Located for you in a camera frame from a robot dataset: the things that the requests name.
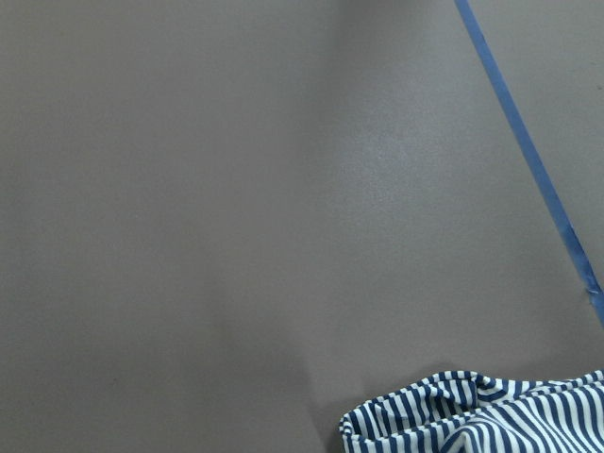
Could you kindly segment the navy white striped polo shirt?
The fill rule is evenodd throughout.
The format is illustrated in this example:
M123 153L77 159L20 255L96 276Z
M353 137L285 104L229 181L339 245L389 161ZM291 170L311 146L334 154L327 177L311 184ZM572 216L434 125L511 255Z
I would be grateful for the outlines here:
M446 371L346 413L347 452L600 452L603 373L510 380Z

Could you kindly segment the brown paper table cover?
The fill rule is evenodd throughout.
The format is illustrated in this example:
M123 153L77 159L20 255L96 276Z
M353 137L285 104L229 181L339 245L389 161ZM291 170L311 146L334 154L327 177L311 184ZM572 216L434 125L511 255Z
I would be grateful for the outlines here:
M451 1L5 1L1 448L339 452L603 329Z

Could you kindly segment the blue tape line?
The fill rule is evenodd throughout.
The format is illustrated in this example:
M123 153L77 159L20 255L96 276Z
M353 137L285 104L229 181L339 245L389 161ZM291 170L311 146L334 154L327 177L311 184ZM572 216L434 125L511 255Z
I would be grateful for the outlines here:
M545 202L549 215L557 229L565 249L572 261L584 291L594 309L597 319L603 320L603 289L586 254L577 232L568 216L556 188L545 168L541 156L529 134L522 115L515 104L505 77L501 73L495 56L484 37L478 19L467 1L456 0L455 6L461 17L468 37L472 42L482 67L487 75L499 106L523 155L533 180Z

